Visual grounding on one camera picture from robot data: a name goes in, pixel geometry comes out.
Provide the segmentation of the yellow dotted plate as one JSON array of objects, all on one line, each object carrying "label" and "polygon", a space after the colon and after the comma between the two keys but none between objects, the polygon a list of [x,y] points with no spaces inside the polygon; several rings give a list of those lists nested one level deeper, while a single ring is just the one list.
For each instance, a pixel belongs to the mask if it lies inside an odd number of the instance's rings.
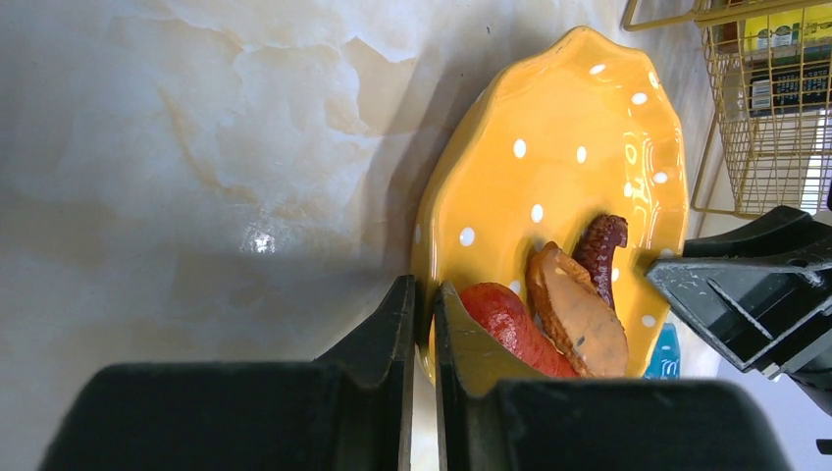
[{"label": "yellow dotted plate", "polygon": [[497,282],[527,292],[526,261],[548,241],[577,243],[602,213],[624,218],[612,263],[627,373],[650,364],[667,301],[646,280],[682,251],[689,197],[682,126],[650,57],[587,26],[501,71],[469,108],[426,186],[410,270],[423,371],[433,298],[443,282]]}]

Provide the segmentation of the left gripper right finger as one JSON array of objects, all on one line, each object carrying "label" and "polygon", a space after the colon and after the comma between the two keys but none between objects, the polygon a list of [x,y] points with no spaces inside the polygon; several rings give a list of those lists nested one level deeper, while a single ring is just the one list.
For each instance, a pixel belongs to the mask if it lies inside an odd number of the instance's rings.
[{"label": "left gripper right finger", "polygon": [[764,414],[739,387],[706,380],[549,378],[465,310],[435,297],[443,470],[786,470]]}]

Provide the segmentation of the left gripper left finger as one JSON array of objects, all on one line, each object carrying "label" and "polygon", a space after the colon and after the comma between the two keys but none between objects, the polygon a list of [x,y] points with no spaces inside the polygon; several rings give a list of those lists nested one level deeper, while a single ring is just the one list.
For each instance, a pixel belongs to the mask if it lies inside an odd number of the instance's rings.
[{"label": "left gripper left finger", "polygon": [[416,281],[309,362],[122,363],[93,375],[44,470],[406,470]]}]

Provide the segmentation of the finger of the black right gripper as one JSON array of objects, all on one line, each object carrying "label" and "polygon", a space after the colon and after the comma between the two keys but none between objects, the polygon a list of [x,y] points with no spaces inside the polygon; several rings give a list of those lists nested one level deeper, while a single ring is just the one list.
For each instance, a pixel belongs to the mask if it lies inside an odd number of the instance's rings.
[{"label": "finger of the black right gripper", "polygon": [[777,206],[759,218],[721,235],[687,240],[686,258],[765,257],[808,250],[831,251],[831,227],[807,212]]},{"label": "finger of the black right gripper", "polygon": [[794,374],[831,346],[830,252],[658,259],[646,277],[743,373]]}]

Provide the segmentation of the blue dotted plate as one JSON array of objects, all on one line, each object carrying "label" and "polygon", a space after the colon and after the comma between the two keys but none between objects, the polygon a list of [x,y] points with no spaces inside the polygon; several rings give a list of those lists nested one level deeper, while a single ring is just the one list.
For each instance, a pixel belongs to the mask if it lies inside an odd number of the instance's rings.
[{"label": "blue dotted plate", "polygon": [[681,347],[675,326],[665,323],[654,346],[644,379],[675,380],[681,375]]}]

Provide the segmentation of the small black cap bottle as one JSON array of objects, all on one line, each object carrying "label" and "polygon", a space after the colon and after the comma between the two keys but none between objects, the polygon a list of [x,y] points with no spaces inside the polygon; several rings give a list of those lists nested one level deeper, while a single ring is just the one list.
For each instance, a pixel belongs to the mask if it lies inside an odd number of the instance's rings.
[{"label": "small black cap bottle", "polygon": [[752,118],[831,107],[831,64],[789,65],[752,74],[748,109]]}]

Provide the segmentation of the small yellow label bottle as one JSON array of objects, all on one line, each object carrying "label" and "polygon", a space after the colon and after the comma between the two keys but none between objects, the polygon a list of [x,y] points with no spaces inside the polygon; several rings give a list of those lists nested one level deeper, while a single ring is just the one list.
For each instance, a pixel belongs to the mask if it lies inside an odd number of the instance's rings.
[{"label": "small yellow label bottle", "polygon": [[744,45],[747,51],[797,46],[830,37],[830,3],[745,21]]}]

